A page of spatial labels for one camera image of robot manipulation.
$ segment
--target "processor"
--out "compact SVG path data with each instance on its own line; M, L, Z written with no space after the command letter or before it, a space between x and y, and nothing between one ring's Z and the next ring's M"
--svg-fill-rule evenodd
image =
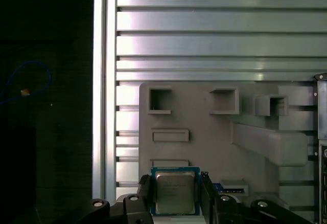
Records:
M151 168L155 180L154 215L198 215L198 167Z

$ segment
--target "black background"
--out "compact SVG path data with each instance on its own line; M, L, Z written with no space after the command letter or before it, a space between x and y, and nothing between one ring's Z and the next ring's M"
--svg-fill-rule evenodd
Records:
M23 165L35 160L35 204L27 204L14 223L40 223L36 212L41 223L50 223L91 198L92 7L93 0L0 0L0 56L40 41L19 53L0 57L2 82L17 66L31 60L46 64L53 77L52 84L40 95L0 106L2 158L10 155L18 162L2 160L2 167L21 179L15 186L21 198L15 204L28 203L28 194L19 184L31 182L27 175L33 177L33 171L27 172ZM18 40L25 42L14 44ZM16 74L1 100L19 96L24 88L33 93L46 84L47 78L42 67L26 66ZM36 139L23 128L34 130ZM20 133L19 138L13 135ZM22 162L18 155L23 154ZM10 194L15 190L3 191Z

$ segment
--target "ribbed metal wall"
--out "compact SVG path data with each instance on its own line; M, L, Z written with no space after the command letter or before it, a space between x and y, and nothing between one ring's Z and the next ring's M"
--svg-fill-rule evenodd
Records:
M278 81L291 105L279 128L310 138L308 165L281 168L280 197L314 220L310 81L327 70L327 0L116 0L116 5L117 137L106 143L116 143L117 196L136 191L143 81Z

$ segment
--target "cable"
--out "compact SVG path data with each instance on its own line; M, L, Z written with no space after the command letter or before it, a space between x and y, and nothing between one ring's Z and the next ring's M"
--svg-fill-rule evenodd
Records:
M12 81L13 77L15 76L15 74L22 67L24 67L25 65L28 65L28 64L38 64L38 65L42 66L46 70L46 72L47 72L47 74L49 76L49 80L48 80L47 84L43 88L41 88L39 91L36 91L36 92L34 92L34 93L32 93L32 94L30 94L28 96L16 96L16 97L12 97L12 98L9 98L7 100L4 100L4 101L0 101L0 105L3 105L3 104L5 104L7 102L10 102L10 101L20 100L20 99L23 99L23 98L26 98L26 97L31 97L31 96L34 96L34 95L38 95L38 94L42 93L43 91L45 91L48 88L48 86L51 84L52 76L51 76L49 68L45 64L43 64L42 62L39 62L39 61L27 61L27 62L24 62L23 64L21 64L19 67L17 67L14 70L14 72L10 75L7 82L5 83L5 87L0 92L0 97L4 94L6 88L8 88L8 86L11 83L11 81Z

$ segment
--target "screw head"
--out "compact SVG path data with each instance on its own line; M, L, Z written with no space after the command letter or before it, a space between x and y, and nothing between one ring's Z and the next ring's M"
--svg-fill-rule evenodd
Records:
M93 206L94 206L94 207L100 207L100 206L102 206L102 204L103 204L103 203L101 203L101 202L95 202L95 203L93 204Z
M136 200L138 200L138 196L131 196L131 197L129 197L129 199L132 201L136 201Z
M222 196L221 199L222 199L223 201L228 201L228 200L230 200L230 198L229 198L228 196Z
M268 206L268 204L267 204L266 202L262 202L262 201L260 201L260 202L258 203L258 205L259 205L260 207L262 207L262 208L265 208L265 207Z

